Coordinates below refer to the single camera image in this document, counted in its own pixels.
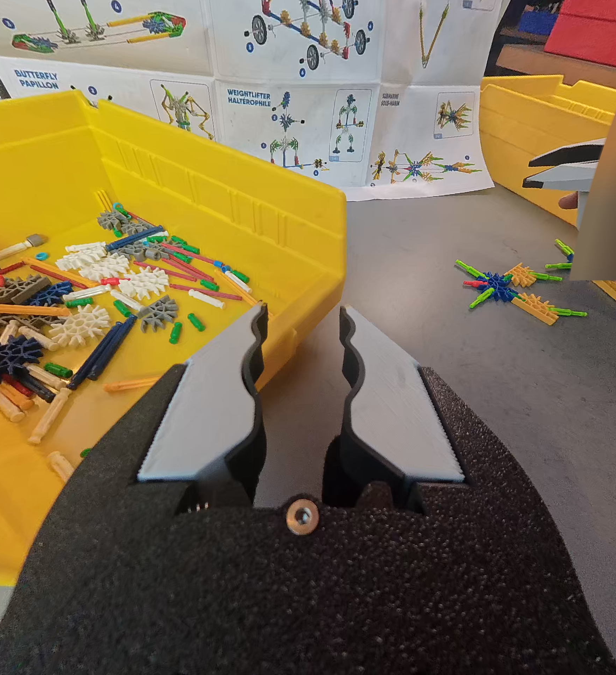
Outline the pile of toy parts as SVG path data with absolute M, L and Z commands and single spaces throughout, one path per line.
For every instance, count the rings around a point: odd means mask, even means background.
M 120 202 L 103 201 L 97 223 L 113 240 L 68 244 L 48 263 L 48 243 L 33 235 L 0 251 L 0 444 L 38 446 L 72 402 L 72 392 L 99 381 L 137 331 L 166 331 L 179 345 L 184 325 L 202 336 L 194 311 L 180 320 L 180 298 L 210 307 L 253 305 L 253 285 L 226 264 L 153 225 Z

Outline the red storage bin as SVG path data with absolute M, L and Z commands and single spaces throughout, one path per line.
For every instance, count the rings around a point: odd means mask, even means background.
M 544 50 L 616 68 L 616 1 L 564 1 Z

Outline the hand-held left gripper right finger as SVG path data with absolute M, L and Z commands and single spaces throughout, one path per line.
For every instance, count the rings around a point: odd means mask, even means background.
M 341 462 L 356 483 L 463 483 L 454 447 L 419 362 L 346 305 L 340 308 L 343 374 L 351 386 Z

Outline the grey desk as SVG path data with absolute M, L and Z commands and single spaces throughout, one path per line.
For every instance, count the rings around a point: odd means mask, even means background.
M 501 188 L 350 203 L 344 301 L 417 359 L 465 485 L 321 498 L 350 386 L 339 311 L 261 392 L 255 507 L 135 479 L 181 367 L 92 447 L 0 622 L 0 674 L 616 674 L 616 308 L 469 311 L 454 264 L 542 266 L 565 223 Z

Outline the yellow storage bin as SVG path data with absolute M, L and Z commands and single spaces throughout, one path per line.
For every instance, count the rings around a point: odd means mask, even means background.
M 200 139 L 114 103 L 92 107 L 77 92 L 0 102 L 0 250 L 37 233 L 34 249 L 2 262 L 26 279 L 31 266 L 56 266 L 67 247 L 110 242 L 98 216 L 120 203 L 129 212 L 250 278 L 267 303 L 264 386 L 342 295 L 346 275 L 343 192 L 268 161 Z M 208 306 L 167 288 L 183 325 L 135 325 L 98 380 L 74 392 L 38 445 L 28 443 L 48 403 L 34 397 L 18 422 L 0 412 L 0 586 L 13 586 L 43 519 L 64 485 L 47 456 L 75 467 L 79 454 L 146 391 L 110 393 L 106 384 L 161 376 L 244 314 L 245 300 Z
M 605 138 L 616 113 L 616 89 L 563 76 L 502 76 L 481 82 L 482 154 L 494 182 L 571 225 L 576 211 L 558 207 L 559 190 L 523 188 L 529 162 L 559 147 Z

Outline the blue toy connector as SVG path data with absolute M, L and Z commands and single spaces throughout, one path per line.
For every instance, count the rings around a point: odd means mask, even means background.
M 502 302 L 509 302 L 509 296 L 507 294 L 507 291 L 509 289 L 513 289 L 515 291 L 515 289 L 510 284 L 505 284 L 504 282 L 502 282 L 502 277 L 504 275 L 491 272 L 487 272 L 484 275 L 488 277 L 489 288 L 495 289 L 495 296 L 493 297 L 493 299 L 496 301 L 499 300 Z

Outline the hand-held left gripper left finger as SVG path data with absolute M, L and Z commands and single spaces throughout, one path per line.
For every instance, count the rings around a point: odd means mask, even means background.
M 267 451 L 256 383 L 268 318 L 258 302 L 184 362 L 138 481 L 259 481 Z

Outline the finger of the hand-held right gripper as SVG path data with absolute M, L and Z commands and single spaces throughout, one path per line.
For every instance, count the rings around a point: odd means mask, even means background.
M 548 168 L 541 173 L 526 177 L 523 188 L 560 190 L 575 194 L 577 211 L 575 226 L 581 227 L 582 216 L 589 196 L 598 162 L 566 163 Z
M 555 167 L 565 164 L 598 162 L 607 139 L 595 139 L 555 148 L 532 158 L 529 167 Z

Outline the printed instruction sheet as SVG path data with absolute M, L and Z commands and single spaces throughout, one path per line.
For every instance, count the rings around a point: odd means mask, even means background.
M 355 200 L 492 186 L 479 89 L 507 1 L 0 1 L 12 98 L 79 90 Z

